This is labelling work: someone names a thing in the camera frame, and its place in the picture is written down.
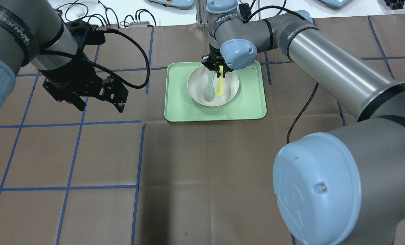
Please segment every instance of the white floor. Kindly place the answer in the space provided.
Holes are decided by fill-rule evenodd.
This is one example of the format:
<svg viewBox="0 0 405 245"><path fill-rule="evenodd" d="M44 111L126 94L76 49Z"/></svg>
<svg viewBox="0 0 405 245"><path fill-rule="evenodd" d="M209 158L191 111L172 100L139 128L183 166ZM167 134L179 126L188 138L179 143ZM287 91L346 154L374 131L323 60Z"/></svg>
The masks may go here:
<svg viewBox="0 0 405 245"><path fill-rule="evenodd" d="M73 0L48 0L53 7L57 7L64 3L71 3ZM83 3L89 7L89 14L102 14L104 15L104 8L96 0L80 0L79 3ZM164 7L157 3L151 3L148 0L102 0L105 6L112 8L119 21L122 21L126 15L131 14L134 16L134 12L138 9L147 9L154 15L157 25L188 25L196 23L196 3L189 10L180 10L174 7ZM243 3L251 3L252 0L242 0ZM260 6L268 5L282 5L283 0L258 0ZM258 4L255 4L253 10L258 8ZM318 0L287 0L285 6L291 10L306 10L311 14L313 18L322 17L344 17L344 16L364 16L364 15L382 15L382 14L405 14L405 6L403 10L392 11L385 6L384 0L351 0L343 8L339 10L333 10L326 7L322 2ZM70 20L76 19L76 9L72 8L68 11L68 18ZM277 10L264 10L261 12L261 18L273 16L277 13ZM109 11L109 19L111 22L115 19L113 13ZM142 21L150 21L152 18L148 13L140 15ZM100 22L95 18L92 18L91 23L99 24Z"/></svg>

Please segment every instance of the yellow spoon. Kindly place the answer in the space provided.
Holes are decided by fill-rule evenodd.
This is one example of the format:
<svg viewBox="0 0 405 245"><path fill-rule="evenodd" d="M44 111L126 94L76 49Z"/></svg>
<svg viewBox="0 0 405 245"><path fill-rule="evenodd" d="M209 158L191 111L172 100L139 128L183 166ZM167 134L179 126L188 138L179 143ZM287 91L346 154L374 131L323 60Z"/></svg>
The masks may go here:
<svg viewBox="0 0 405 245"><path fill-rule="evenodd" d="M223 65L219 65L219 72L221 73L221 76L219 76L217 95L222 96L224 93L224 79L223 79L224 66Z"/></svg>

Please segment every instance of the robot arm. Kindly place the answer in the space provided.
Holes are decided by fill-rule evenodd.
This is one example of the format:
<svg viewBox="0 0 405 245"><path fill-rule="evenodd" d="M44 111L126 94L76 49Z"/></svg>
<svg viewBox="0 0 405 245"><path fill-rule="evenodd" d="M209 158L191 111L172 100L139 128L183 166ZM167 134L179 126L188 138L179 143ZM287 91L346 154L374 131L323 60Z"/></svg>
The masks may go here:
<svg viewBox="0 0 405 245"><path fill-rule="evenodd" d="M246 23L236 0L207 2L210 54L202 63L242 69L280 48L358 123L288 144L274 191L292 234L307 245L390 245L405 218L405 82L397 82L294 14Z"/></svg>
<svg viewBox="0 0 405 245"><path fill-rule="evenodd" d="M20 67L31 62L45 76L43 87L56 101L74 104L82 111L81 96L92 96L123 112L128 90L122 80L116 76L101 79L82 61L88 60L85 45L105 42L104 31L96 28L81 20L63 23L46 0L0 0L0 108L14 88Z"/></svg>

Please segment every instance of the light blue device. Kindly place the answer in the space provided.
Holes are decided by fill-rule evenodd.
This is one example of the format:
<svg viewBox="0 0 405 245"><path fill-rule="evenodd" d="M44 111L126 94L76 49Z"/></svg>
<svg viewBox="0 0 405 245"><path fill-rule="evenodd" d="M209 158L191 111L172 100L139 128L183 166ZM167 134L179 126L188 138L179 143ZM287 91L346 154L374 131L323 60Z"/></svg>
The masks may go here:
<svg viewBox="0 0 405 245"><path fill-rule="evenodd" d="M345 6L346 3L348 3L350 0L320 0L320 1L326 4L327 7L337 10Z"/></svg>
<svg viewBox="0 0 405 245"><path fill-rule="evenodd" d="M148 0L151 3L160 3L163 6L172 6L177 7L179 9L190 9L195 3L195 0Z"/></svg>

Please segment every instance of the green tray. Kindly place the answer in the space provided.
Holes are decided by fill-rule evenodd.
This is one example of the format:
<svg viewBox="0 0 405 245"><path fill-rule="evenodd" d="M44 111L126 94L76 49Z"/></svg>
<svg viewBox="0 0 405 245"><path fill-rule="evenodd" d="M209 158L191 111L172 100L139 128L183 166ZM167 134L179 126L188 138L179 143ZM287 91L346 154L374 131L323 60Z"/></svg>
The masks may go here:
<svg viewBox="0 0 405 245"><path fill-rule="evenodd" d="M261 65L255 61L236 70L240 85L236 96L219 107L194 101L187 90L190 74L201 62L173 63L166 76L165 118L168 121L220 121L260 119L267 113Z"/></svg>

